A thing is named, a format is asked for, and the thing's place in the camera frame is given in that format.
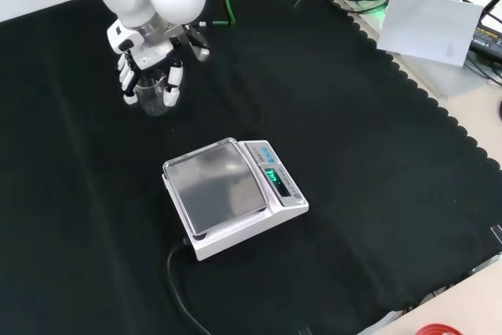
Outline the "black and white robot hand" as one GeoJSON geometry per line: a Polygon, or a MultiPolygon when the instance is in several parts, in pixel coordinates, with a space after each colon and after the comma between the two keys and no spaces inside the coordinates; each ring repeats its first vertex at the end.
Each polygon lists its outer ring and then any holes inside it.
{"type": "Polygon", "coordinates": [[[146,86],[146,81],[153,77],[153,72],[162,64],[170,64],[167,83],[160,92],[161,104],[174,107],[180,95],[180,85],[184,66],[174,56],[176,47],[185,38],[185,29],[177,24],[163,25],[160,31],[153,28],[128,29],[120,20],[116,20],[107,29],[107,38],[111,48],[119,55],[117,69],[122,86],[123,100],[129,106],[140,100],[139,91],[146,86]]]}

